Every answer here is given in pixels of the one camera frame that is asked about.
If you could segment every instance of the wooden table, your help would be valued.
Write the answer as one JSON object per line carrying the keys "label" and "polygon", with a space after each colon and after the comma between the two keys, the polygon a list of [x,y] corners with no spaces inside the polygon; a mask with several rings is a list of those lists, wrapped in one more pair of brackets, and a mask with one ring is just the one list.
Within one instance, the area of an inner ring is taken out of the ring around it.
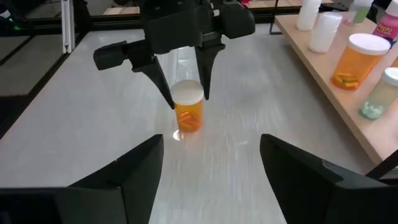
{"label": "wooden table", "polygon": [[359,89],[342,90],[331,83],[330,77],[346,47],[348,37],[360,32],[371,33],[376,25],[369,20],[356,27],[341,24],[329,51],[316,54],[307,48],[311,32],[302,32],[295,28],[297,16],[277,16],[276,24],[367,154],[376,164],[380,163],[398,149],[398,101],[376,121],[362,118],[358,109],[380,79],[382,71],[397,57],[397,46],[373,68]]}
{"label": "wooden table", "polygon": [[[279,0],[278,7],[298,7],[301,6],[303,0]],[[333,3],[331,0],[322,0],[322,3]],[[251,1],[248,8],[273,8],[275,1]],[[120,14],[139,14],[139,7],[113,7],[104,12],[104,15],[120,15]]]}

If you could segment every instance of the pill bottle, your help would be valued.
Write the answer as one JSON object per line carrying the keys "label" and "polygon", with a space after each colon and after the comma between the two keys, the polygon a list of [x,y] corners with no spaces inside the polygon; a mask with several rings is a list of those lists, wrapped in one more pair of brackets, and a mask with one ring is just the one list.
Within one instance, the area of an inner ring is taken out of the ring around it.
{"label": "pill bottle", "polygon": [[351,35],[331,77],[332,83],[345,90],[356,90],[389,49],[390,43],[382,37]]}
{"label": "pill bottle", "polygon": [[394,60],[394,62],[391,65],[392,67],[398,68],[398,57]]}
{"label": "pill bottle", "polygon": [[188,133],[199,130],[203,125],[204,96],[200,82],[181,80],[171,87],[170,92],[180,132]]}
{"label": "pill bottle", "polygon": [[318,24],[312,32],[308,49],[314,53],[326,53],[336,36],[341,22],[341,14],[337,12],[324,12],[319,16]]}
{"label": "pill bottle", "polygon": [[397,97],[398,68],[386,68],[379,82],[359,109],[359,114],[366,119],[378,119]]}
{"label": "pill bottle", "polygon": [[392,0],[386,9],[386,14],[381,17],[375,30],[374,35],[383,37],[388,40],[391,47],[397,42],[398,38],[398,0]]}

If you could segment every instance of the white bottle cap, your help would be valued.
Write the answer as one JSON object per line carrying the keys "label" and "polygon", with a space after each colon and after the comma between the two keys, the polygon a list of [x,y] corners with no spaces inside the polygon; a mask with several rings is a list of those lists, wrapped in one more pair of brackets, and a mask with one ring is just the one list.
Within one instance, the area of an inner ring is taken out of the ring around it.
{"label": "white bottle cap", "polygon": [[391,85],[398,86],[398,68],[386,68],[383,72],[382,79]]}
{"label": "white bottle cap", "polygon": [[392,0],[386,9],[388,15],[398,17],[398,0]]}
{"label": "white bottle cap", "polygon": [[194,105],[205,94],[200,82],[195,80],[181,80],[171,87],[170,92],[174,103],[178,105]]}
{"label": "white bottle cap", "polygon": [[390,50],[388,40],[372,34],[353,34],[348,38],[348,47],[366,55],[384,55]]}

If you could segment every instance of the pink bottle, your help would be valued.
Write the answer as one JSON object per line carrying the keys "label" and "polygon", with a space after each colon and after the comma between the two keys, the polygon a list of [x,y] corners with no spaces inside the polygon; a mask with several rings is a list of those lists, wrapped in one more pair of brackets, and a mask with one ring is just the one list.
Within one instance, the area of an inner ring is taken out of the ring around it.
{"label": "pink bottle", "polygon": [[373,31],[374,35],[383,37],[388,40],[391,47],[397,42],[398,37],[398,0],[392,0],[386,9],[376,29]]}

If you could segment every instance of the white container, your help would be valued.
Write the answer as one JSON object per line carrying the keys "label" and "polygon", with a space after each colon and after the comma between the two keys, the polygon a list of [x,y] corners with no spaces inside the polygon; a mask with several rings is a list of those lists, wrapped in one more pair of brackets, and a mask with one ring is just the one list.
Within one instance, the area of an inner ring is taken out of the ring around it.
{"label": "white container", "polygon": [[308,48],[315,53],[327,52],[336,36],[342,18],[343,16],[336,12],[322,13],[312,33]]}
{"label": "white container", "polygon": [[304,0],[300,8],[296,28],[301,31],[311,30],[317,19],[322,0]]}
{"label": "white container", "polygon": [[345,15],[344,24],[349,26],[361,24],[365,20],[373,1],[374,0],[354,0]]}

